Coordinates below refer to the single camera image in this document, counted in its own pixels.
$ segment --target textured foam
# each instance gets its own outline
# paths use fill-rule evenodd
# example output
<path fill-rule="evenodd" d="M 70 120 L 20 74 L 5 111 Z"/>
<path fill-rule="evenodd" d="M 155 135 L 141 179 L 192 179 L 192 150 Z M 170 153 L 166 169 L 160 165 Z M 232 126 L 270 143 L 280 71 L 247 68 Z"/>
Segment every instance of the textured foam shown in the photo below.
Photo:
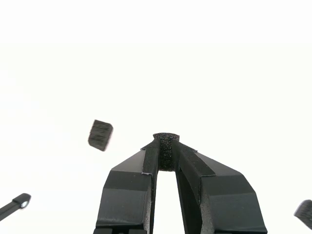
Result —
<path fill-rule="evenodd" d="M 180 140 L 180 136 L 173 133 L 156 133 L 153 137 L 160 140 L 159 169 L 161 171 L 174 171 L 171 146 L 173 140 Z"/>
<path fill-rule="evenodd" d="M 113 127 L 110 123 L 94 120 L 89 135 L 89 145 L 98 150 L 105 151 L 112 132 Z"/>
<path fill-rule="evenodd" d="M 312 230 L 312 201 L 303 201 L 294 216 L 299 218 L 308 228 Z"/>

